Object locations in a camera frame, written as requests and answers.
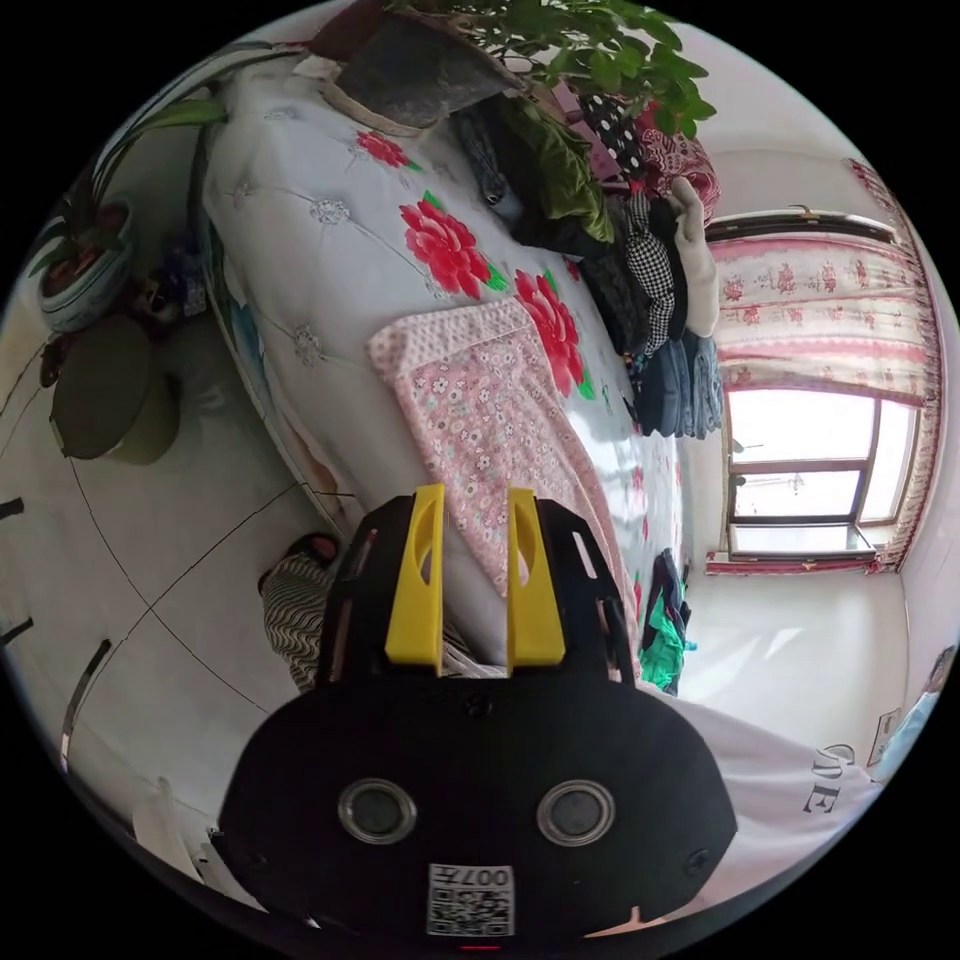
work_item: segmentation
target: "floral curtain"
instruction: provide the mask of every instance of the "floral curtain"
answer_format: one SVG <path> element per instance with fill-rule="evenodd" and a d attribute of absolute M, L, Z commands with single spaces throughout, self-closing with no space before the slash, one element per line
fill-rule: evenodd
<path fill-rule="evenodd" d="M 917 406 L 938 396 L 936 330 L 917 296 L 924 280 L 899 246 L 787 233 L 711 249 L 728 389 L 797 387 Z"/>
<path fill-rule="evenodd" d="M 867 572 L 898 570 L 919 526 L 940 432 L 940 331 L 912 228 L 869 167 L 845 161 L 897 222 L 892 244 L 839 234 L 778 234 L 711 244 L 720 274 L 714 337 L 730 390 L 853 393 L 919 409 L 919 436 L 903 505 Z M 858 567 L 840 561 L 843 568 Z M 708 558 L 708 573 L 812 573 L 796 564 Z"/>

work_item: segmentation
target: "green clothing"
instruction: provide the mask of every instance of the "green clothing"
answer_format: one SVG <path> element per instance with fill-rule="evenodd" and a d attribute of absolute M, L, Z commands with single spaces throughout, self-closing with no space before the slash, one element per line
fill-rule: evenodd
<path fill-rule="evenodd" d="M 501 97 L 504 122 L 536 154 L 540 203 L 549 220 L 577 217 L 584 231 L 613 243 L 613 221 L 590 169 L 590 145 L 522 97 Z"/>
<path fill-rule="evenodd" d="M 683 668 L 684 643 L 673 621 L 663 609 L 663 593 L 650 614 L 650 626 L 656 631 L 656 639 L 649 648 L 640 653 L 640 668 L 643 679 L 652 683 L 658 690 L 670 686 L 674 677 L 679 676 Z"/>

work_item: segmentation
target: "pink floral blanket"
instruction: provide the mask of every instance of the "pink floral blanket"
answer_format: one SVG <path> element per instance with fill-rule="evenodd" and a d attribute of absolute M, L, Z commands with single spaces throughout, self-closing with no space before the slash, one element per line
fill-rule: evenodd
<path fill-rule="evenodd" d="M 451 518 L 501 594 L 507 490 L 583 517 L 617 580 L 636 649 L 633 582 L 600 478 L 564 413 L 536 326 L 514 297 L 405 317 L 367 343 L 396 393 Z"/>

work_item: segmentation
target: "label sticker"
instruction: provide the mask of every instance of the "label sticker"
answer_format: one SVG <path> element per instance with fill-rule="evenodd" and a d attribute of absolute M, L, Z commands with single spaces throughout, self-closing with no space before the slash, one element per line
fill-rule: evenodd
<path fill-rule="evenodd" d="M 513 926 L 513 867 L 430 864 L 428 934 L 511 937 Z"/>

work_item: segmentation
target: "screw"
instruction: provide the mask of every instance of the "screw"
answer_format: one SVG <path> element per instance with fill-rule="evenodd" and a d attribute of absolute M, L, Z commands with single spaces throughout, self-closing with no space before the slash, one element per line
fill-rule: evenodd
<path fill-rule="evenodd" d="M 463 701 L 463 711 L 471 720 L 482 720 L 490 716 L 493 704 L 482 693 L 474 693 Z"/>
<path fill-rule="evenodd" d="M 710 862 L 710 853 L 707 850 L 697 850 L 687 857 L 687 862 L 683 865 L 683 872 L 688 877 L 695 877 L 703 872 L 703 868 Z"/>

